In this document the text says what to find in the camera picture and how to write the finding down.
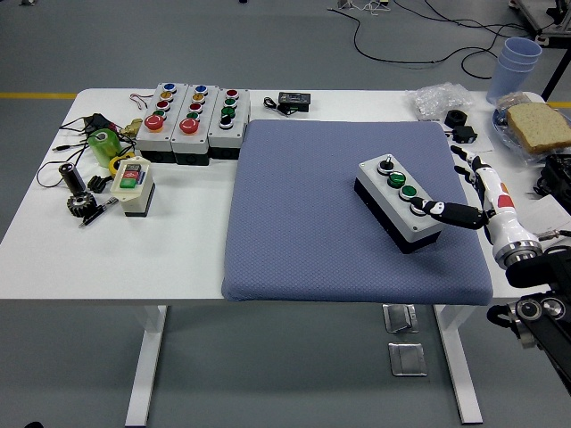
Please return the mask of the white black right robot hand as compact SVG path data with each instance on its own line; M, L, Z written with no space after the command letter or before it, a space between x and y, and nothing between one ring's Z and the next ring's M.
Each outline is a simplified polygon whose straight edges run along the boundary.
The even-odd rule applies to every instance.
M482 228L500 268L541 255L539 238L519 222L515 204L497 171L480 156L457 145L453 145L451 151L468 164L467 169L459 166L454 169L475 188L481 207L420 197L411 198L411 206L444 224L472 230Z

